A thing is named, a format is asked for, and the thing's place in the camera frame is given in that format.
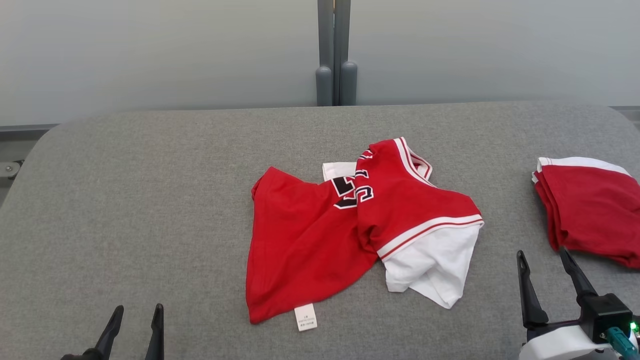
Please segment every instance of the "gray fabric table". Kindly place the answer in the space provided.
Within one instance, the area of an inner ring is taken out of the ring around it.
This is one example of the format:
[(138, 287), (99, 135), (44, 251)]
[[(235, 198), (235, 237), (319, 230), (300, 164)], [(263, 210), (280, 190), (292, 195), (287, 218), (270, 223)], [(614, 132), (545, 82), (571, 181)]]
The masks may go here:
[[(321, 164), (405, 136), (432, 181), (486, 221), (465, 294), (446, 310), (389, 293), (381, 263), (315, 304), (250, 325), (244, 301), (250, 189), (275, 166), (322, 181)], [(640, 133), (584, 104), (500, 102), (123, 113), (60, 125), (35, 146), (0, 209), (0, 359), (57, 359), (125, 316), (112, 359), (141, 359), (165, 306), (167, 359), (514, 359), (525, 341), (516, 251), (552, 321), (579, 315), (531, 183), (537, 156), (588, 156), (640, 178)], [(601, 293), (636, 313), (640, 274), (576, 255)]]

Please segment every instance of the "red fabric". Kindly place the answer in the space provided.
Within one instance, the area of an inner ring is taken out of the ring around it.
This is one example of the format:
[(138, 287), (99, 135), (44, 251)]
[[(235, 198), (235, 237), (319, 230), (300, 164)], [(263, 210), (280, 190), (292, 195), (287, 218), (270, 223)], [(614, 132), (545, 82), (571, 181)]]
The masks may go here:
[(246, 274), (251, 323), (319, 302), (358, 280), (378, 255), (356, 239), (356, 209), (333, 206), (331, 181), (305, 183), (269, 168), (252, 190)]
[(554, 250), (564, 246), (640, 268), (640, 186), (633, 177), (559, 165), (545, 165), (535, 175)]
[(342, 291), (373, 266), (377, 250), (417, 225), (480, 214), (466, 195), (412, 175), (419, 165), (430, 171), (400, 138), (371, 145), (354, 176), (321, 184), (269, 168), (252, 189), (246, 276), (251, 323)]
[[(361, 157), (356, 166), (356, 171), (368, 171), (369, 177), (356, 176), (355, 186), (356, 189), (370, 186), (374, 197), (358, 203), (358, 231), (360, 239), (367, 239), (382, 259), (398, 249), (394, 247), (380, 253), (383, 246), (424, 222), (442, 217), (462, 218), (480, 214), (470, 197), (439, 189), (418, 173), (417, 165), (424, 160), (411, 154), (403, 138), (373, 144), (369, 151), (373, 156)], [(400, 151), (404, 152), (407, 164), (411, 161), (409, 168), (403, 164)]]

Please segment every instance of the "folded clothing stack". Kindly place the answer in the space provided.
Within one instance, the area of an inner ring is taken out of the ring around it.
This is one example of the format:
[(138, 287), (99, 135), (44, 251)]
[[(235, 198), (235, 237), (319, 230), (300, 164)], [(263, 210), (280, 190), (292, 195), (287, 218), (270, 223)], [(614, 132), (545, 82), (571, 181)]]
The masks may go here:
[(640, 268), (640, 185), (624, 168), (591, 158), (538, 158), (532, 180), (554, 250)]

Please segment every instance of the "red and white striped trim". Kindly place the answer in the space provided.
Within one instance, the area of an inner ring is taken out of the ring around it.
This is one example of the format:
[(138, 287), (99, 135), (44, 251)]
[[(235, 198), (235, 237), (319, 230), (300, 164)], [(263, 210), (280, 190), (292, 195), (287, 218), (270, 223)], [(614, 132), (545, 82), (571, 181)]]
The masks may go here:
[(563, 159), (538, 158), (538, 166), (537, 166), (538, 172), (542, 172), (542, 168), (547, 165), (564, 166), (564, 167), (593, 167), (593, 168), (601, 168), (603, 170), (610, 170), (610, 171), (619, 172), (621, 174), (629, 175), (629, 173), (623, 167), (613, 165), (606, 161), (592, 159), (592, 158), (581, 158), (579, 156), (572, 157), (572, 158), (563, 158)]
[(451, 218), (451, 217), (439, 217), (433, 218), (427, 222), (409, 229), (402, 234), (396, 236), (393, 240), (388, 242), (385, 246), (378, 250), (378, 256), (384, 262), (391, 258), (391, 255), (405, 247), (411, 245), (415, 240), (421, 236), (425, 236), (433, 231), (441, 229), (443, 227), (469, 227), (472, 225), (482, 225), (484, 221), (480, 214), (471, 215), (468, 217)]
[[(429, 176), (431, 176), (431, 171), (433, 170), (431, 165), (425, 159), (421, 158), (413, 151), (411, 151), (411, 149), (409, 149), (409, 146), (407, 146), (406, 144), (406, 140), (403, 137), (394, 139), (394, 142), (396, 143), (396, 147), (398, 148), (398, 153), (400, 154), (400, 159), (402, 160), (404, 169), (420, 182), (435, 187), (429, 182)], [(415, 166), (413, 166), (414, 163), (420, 165), (420, 167), (425, 169), (424, 174), (420, 174)]]

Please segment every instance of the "jersey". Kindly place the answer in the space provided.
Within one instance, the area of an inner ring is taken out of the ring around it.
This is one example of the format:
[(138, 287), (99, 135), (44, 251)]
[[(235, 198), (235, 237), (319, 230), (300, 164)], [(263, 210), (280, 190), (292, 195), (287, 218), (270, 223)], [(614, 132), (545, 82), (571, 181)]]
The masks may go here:
[(375, 263), (376, 252), (357, 241), (356, 208), (337, 207), (343, 199), (334, 186), (306, 183), (273, 167), (253, 186), (246, 274), (251, 323), (322, 301)]
[(373, 144), (352, 174), (306, 183), (270, 168), (253, 187), (246, 277), (251, 323), (326, 299), (382, 259), (390, 291), (442, 306), (462, 296), (480, 212), (429, 182), (404, 138)]
[[(336, 165), (323, 168), (349, 168)], [(353, 178), (358, 239), (384, 262), (389, 291), (411, 288), (450, 309), (462, 297), (484, 221), (470, 197), (430, 183), (432, 170), (404, 138), (371, 145)]]
[(624, 168), (591, 158), (538, 158), (532, 180), (547, 209), (554, 250), (640, 268), (640, 185)]

